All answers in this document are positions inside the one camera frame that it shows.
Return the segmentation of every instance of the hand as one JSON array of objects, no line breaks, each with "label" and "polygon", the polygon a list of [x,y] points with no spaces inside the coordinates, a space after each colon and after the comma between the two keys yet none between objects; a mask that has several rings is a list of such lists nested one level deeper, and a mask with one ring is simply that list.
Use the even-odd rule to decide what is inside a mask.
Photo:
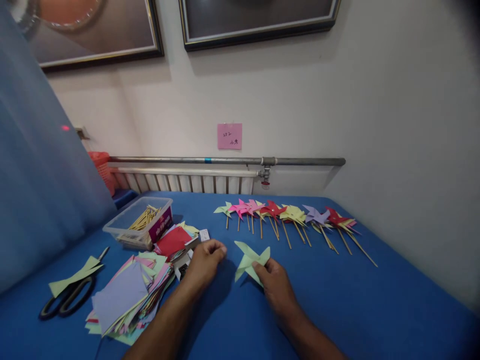
[{"label": "hand", "polygon": [[211,239],[197,245],[180,285],[187,287],[195,297],[202,295],[217,274],[217,266],[227,257],[227,248]]},{"label": "hand", "polygon": [[256,261],[252,266],[263,284],[271,309],[283,325],[303,315],[287,272],[278,262],[270,258],[265,266]]}]

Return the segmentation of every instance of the blue curtain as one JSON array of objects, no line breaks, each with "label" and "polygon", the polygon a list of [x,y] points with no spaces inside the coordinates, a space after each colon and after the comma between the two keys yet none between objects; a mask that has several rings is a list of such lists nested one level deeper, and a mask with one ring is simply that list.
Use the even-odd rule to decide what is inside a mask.
[{"label": "blue curtain", "polygon": [[0,0],[0,292],[116,211]]}]

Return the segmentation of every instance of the red paper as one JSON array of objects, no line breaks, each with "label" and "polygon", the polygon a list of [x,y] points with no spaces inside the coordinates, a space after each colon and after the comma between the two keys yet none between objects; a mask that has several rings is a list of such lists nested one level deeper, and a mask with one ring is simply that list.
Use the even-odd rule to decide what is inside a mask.
[{"label": "red paper", "polygon": [[179,226],[158,240],[156,246],[160,251],[160,255],[169,257],[177,251],[185,249],[185,243],[188,243],[190,240],[192,240],[190,235]]}]

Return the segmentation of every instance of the scissor blade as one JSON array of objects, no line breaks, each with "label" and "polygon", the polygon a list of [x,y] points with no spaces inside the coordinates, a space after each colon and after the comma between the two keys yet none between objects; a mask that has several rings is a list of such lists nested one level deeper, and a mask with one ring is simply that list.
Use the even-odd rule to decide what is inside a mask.
[{"label": "scissor blade", "polygon": [[100,257],[98,258],[98,261],[102,261],[102,259],[104,258],[104,256],[109,252],[109,249],[110,249],[110,246],[107,246],[107,248],[105,250],[103,250],[103,252],[101,253]]}]

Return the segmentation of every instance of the pink label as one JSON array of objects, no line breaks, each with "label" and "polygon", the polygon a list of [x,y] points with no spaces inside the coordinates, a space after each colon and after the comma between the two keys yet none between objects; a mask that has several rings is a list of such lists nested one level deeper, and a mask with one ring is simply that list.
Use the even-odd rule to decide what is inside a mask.
[{"label": "pink label", "polygon": [[217,143],[219,149],[242,148],[242,124],[218,124],[216,126]]},{"label": "pink label", "polygon": [[155,225],[148,230],[150,234],[150,239],[152,244],[155,244],[158,239],[164,234],[164,232],[173,225],[174,221],[172,218],[172,207],[169,206],[168,209],[160,216],[156,221]]}]

